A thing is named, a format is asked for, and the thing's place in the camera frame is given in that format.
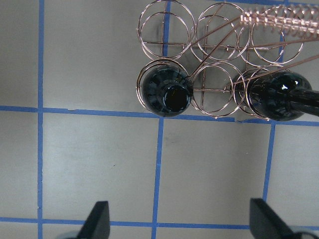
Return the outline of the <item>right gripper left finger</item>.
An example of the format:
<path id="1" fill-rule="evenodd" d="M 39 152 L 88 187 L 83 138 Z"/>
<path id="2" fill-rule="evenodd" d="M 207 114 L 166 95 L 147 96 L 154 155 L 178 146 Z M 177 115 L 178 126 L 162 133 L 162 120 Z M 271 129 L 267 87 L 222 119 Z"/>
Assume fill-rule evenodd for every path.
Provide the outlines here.
<path id="1" fill-rule="evenodd" d="M 77 235 L 78 239 L 108 239 L 110 236 L 110 214 L 108 201 L 95 203 L 87 220 Z"/>

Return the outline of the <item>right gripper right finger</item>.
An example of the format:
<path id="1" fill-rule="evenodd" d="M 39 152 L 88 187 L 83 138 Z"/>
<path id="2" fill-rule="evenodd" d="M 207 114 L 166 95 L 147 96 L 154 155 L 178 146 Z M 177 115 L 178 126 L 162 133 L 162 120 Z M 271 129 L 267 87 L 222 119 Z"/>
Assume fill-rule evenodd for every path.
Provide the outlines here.
<path id="1" fill-rule="evenodd" d="M 250 199 L 249 227 L 255 239 L 296 239 L 290 227 L 261 198 Z"/>

